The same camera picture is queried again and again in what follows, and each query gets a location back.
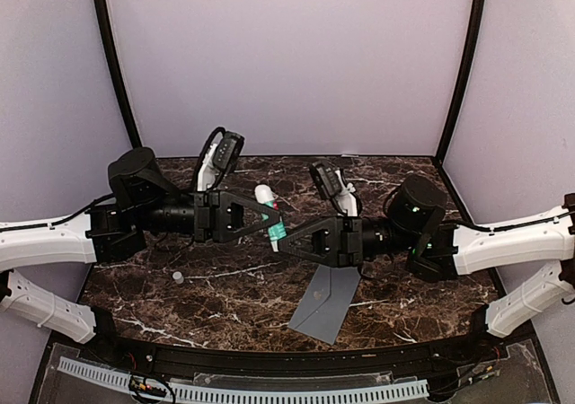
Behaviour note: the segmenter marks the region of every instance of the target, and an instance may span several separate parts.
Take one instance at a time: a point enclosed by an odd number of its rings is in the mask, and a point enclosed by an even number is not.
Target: bottle
[[[259,203],[263,205],[270,206],[276,210],[278,209],[278,204],[273,198],[273,193],[271,193],[270,187],[266,186],[265,184],[261,184],[255,188],[255,198]],[[261,216],[264,220],[268,219],[268,216],[265,214],[262,214]],[[281,240],[287,235],[286,228],[284,227],[284,222],[280,221],[278,224],[274,224],[273,226],[269,227],[268,235],[270,236],[271,248],[274,251],[278,251],[278,240]]]

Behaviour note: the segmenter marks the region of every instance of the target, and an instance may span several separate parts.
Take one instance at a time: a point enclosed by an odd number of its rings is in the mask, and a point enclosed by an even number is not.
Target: marble tabletop
[[[242,157],[221,189],[253,196],[258,184],[278,195],[286,227],[334,215],[308,173],[313,157]],[[410,173],[443,190],[426,157],[330,157],[345,170],[363,201],[362,216],[382,215],[386,194]],[[190,183],[194,159],[160,159],[164,175]],[[448,200],[448,216],[459,216]],[[110,310],[119,334],[186,347],[264,352],[389,347],[463,335],[471,313],[497,299],[487,272],[427,284],[404,270],[404,256],[366,264],[365,273],[333,346],[288,329],[316,265],[274,253],[265,232],[227,244],[190,244],[177,235],[146,235],[148,249],[131,260],[95,265],[81,303]],[[173,272],[185,281],[177,285]]]

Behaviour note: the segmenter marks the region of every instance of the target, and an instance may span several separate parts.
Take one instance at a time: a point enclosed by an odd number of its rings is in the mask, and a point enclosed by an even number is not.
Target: white panel
[[[93,0],[0,0],[0,221],[71,213],[109,192],[128,140]],[[85,265],[20,269],[75,299]],[[0,315],[0,402],[28,402],[48,331]]]
[[[535,214],[575,191],[575,0],[487,0],[446,167],[476,222]],[[501,268],[512,290],[541,265]],[[535,318],[562,402],[575,402],[572,310]]]
[[[109,0],[145,144],[433,154],[472,0]]]

